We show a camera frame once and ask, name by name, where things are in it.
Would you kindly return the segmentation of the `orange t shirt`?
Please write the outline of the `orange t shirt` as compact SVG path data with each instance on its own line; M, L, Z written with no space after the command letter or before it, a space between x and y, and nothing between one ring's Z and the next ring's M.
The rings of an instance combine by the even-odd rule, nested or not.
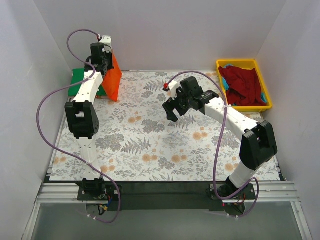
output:
M120 82L122 79L122 71L119 67L115 54L112 54L113 68L108 70L104 80L102 82L102 88L104 89L108 98L114 102L118 101Z

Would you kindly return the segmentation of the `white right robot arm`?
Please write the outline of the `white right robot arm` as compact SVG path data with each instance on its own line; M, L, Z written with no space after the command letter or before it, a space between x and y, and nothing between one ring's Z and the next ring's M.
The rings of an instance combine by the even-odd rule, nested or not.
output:
M240 140L240 163L224 185L213 188L215 196L221 200L239 198L257 170L278 153L273 126L266 120L258 122L246 117L214 91L204 91L193 76L181 82L170 80L163 89L171 94L162 105L169 121L178 121L174 111L184 116L193 109L218 121L222 129L230 130Z

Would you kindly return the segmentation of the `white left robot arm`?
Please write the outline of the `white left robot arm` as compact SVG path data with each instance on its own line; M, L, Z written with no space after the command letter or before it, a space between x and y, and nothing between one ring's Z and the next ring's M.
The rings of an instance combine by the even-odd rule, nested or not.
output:
M108 67L113 67L112 47L99 41L90 45L90 65L84 69L84 83L71 102L65 104L65 113L70 132L80 148L80 157L85 160L83 192L95 200L104 199L107 191L104 179L95 169L99 168L96 134L99 131L99 119L94 101L103 83Z

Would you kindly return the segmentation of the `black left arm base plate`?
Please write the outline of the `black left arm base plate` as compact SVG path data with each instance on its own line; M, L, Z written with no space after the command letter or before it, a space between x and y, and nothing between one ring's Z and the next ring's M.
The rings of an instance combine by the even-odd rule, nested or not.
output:
M122 191L122 186L119 186L119 190L113 184L101 184L79 187L77 200L78 201L113 201L119 200L119 193Z

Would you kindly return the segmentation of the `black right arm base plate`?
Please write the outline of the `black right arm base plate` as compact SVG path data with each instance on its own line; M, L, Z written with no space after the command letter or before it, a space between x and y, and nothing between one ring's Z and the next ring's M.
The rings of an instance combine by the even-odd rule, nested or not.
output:
M217 185L217 193L221 198L226 198L229 195L232 195L234 192L233 190L227 186L226 184L218 184ZM214 191L214 185L211 184L209 188L206 190L207 196L212 200L220 200L216 196L216 193ZM249 183L244 189L242 189L239 193L234 195L233 197L228 198L228 200L254 200L256 198L256 193L254 190L254 186Z

